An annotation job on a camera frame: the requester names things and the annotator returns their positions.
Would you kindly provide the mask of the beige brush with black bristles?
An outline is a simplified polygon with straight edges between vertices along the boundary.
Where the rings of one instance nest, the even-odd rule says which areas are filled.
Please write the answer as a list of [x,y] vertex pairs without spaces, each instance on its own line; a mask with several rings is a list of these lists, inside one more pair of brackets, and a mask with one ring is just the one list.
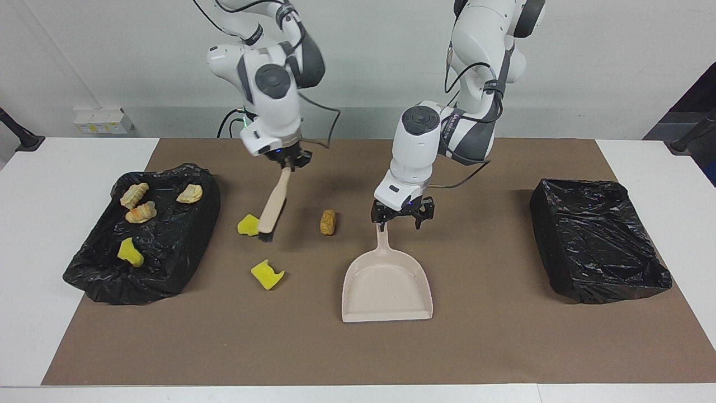
[[258,239],[262,242],[271,242],[274,237],[276,225],[279,222],[283,212],[284,205],[287,200],[290,176],[292,174],[290,167],[282,168],[279,180],[272,190],[265,207],[259,217],[258,223]]

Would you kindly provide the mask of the beige plastic dustpan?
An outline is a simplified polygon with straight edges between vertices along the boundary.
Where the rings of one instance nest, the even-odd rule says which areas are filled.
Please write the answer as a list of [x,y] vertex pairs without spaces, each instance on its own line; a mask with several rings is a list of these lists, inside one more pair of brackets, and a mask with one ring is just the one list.
[[389,245],[376,224],[376,248],[348,266],[342,285],[342,322],[417,321],[433,317],[428,278],[415,258]]

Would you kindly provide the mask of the notched yellow sponge piece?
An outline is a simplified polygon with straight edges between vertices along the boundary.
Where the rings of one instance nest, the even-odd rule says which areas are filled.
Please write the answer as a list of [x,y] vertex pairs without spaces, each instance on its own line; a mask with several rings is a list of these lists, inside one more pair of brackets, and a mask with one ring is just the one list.
[[264,290],[272,290],[285,276],[285,271],[276,271],[270,265],[270,260],[265,259],[250,269],[251,275],[260,283]]

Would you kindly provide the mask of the orange striped bread slice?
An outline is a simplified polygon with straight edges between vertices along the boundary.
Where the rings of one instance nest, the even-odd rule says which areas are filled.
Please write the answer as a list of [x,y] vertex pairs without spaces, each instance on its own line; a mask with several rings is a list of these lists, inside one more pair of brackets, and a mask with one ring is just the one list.
[[153,219],[157,214],[154,201],[148,201],[128,211],[125,219],[129,223],[141,224]]

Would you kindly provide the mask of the ribbed rectangular bread piece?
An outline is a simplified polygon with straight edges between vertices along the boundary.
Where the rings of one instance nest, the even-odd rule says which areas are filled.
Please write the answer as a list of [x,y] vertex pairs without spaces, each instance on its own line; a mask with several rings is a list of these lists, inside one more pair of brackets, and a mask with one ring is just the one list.
[[120,197],[120,205],[128,210],[135,209],[149,189],[150,186],[145,182],[130,185],[128,190]]

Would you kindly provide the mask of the yellow and green sponge piece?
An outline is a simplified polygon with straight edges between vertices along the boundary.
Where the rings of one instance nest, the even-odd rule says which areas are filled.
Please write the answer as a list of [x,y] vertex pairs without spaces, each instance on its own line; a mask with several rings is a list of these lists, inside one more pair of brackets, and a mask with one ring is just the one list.
[[117,257],[134,268],[141,267],[145,262],[143,254],[135,247],[132,237],[122,240],[117,251]]

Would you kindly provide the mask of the crumpled black bag bin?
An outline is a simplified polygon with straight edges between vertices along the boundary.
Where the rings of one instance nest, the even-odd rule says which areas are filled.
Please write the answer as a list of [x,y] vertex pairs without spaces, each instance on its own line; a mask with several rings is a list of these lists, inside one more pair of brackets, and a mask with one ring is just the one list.
[[[154,201],[158,214],[133,224],[125,219],[120,197],[141,182],[150,186],[144,199]],[[177,203],[189,184],[202,186],[204,196],[194,204]],[[200,265],[222,207],[214,176],[194,163],[128,172],[115,181],[110,197],[62,280],[97,303],[147,304],[180,294]],[[117,257],[120,243],[129,237],[145,258],[139,268]]]

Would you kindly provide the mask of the boxy black bag bin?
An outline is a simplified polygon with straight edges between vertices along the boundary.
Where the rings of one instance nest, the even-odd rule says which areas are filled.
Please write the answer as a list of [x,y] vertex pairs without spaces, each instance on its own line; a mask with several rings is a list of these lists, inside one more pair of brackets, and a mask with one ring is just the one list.
[[577,303],[639,300],[672,274],[616,181],[542,179],[530,197],[534,237],[552,290]]

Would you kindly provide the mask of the brown paper table mat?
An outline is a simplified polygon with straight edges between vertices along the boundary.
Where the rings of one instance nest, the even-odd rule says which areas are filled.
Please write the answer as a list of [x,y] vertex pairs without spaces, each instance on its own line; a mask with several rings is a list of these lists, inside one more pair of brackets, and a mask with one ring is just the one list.
[[[292,175],[274,240],[238,234],[261,211],[278,166],[239,140],[164,139],[151,171],[193,162],[218,181],[222,209],[181,295],[145,306],[83,298],[44,385],[406,385],[407,383],[711,383],[716,350],[674,285],[659,295],[576,304],[548,283],[530,219],[543,178],[614,180],[592,140],[500,139],[467,184],[432,192],[433,220],[389,223],[418,260],[428,321],[342,323],[343,276],[375,245],[374,187],[386,140],[336,140]],[[325,209],[337,213],[322,235]],[[250,269],[285,276],[264,290]]]

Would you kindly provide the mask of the black clamp stand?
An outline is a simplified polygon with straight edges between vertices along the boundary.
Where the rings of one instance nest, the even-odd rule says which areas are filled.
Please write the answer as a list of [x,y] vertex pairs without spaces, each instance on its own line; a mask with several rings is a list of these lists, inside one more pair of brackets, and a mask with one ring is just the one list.
[[16,122],[2,107],[0,107],[0,122],[20,140],[20,145],[16,148],[16,152],[33,152],[46,140],[45,136],[36,135]]
[[693,128],[688,130],[685,135],[677,140],[673,140],[669,145],[670,149],[676,153],[685,153],[691,142],[703,137],[714,129],[716,129],[716,107],[706,113],[703,119],[701,119],[701,121],[699,121]]

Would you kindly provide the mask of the dark background partition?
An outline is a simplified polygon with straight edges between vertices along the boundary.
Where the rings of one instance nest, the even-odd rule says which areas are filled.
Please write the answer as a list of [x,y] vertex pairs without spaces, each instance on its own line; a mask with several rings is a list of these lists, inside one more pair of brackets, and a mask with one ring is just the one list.
[[714,187],[716,187],[716,129],[691,142],[685,153],[676,153],[669,145],[673,140],[685,135],[715,107],[716,62],[706,69],[643,138],[662,141],[673,155],[691,157]]

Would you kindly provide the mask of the white wall socket boxes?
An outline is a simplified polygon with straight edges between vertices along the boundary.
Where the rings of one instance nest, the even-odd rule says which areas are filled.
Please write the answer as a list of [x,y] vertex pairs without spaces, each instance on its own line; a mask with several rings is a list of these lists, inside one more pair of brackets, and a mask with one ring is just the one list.
[[78,110],[73,123],[84,134],[125,135],[135,130],[135,124],[123,108]]

